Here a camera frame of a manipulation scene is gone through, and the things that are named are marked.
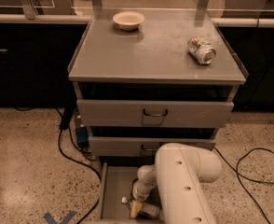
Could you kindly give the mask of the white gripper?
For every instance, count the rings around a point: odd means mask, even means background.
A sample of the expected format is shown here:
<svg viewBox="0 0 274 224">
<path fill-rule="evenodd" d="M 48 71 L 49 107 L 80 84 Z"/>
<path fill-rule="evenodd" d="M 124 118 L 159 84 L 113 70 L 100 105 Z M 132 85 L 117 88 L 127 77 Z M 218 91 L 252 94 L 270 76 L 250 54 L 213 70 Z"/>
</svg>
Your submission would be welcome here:
<svg viewBox="0 0 274 224">
<path fill-rule="evenodd" d="M 151 185 L 146 185 L 140 180 L 137 180 L 133 184 L 132 195 L 135 200 L 131 203 L 131 209 L 130 209 L 130 218 L 131 219 L 137 218 L 137 216 L 143 206 L 142 202 L 144 202 L 148 198 L 151 190 L 152 190 Z"/>
</svg>

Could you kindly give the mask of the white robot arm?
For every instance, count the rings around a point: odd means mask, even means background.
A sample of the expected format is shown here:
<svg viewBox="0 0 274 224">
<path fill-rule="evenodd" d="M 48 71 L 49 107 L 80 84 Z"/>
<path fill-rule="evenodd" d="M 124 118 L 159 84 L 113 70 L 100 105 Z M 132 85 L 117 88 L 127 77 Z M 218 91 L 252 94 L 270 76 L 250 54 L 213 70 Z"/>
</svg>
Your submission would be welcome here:
<svg viewBox="0 0 274 224">
<path fill-rule="evenodd" d="M 138 169 L 130 216 L 162 216 L 164 224 L 216 224 L 201 185 L 217 180 L 221 171 L 219 158 L 208 149 L 165 144 L 154 164 Z"/>
</svg>

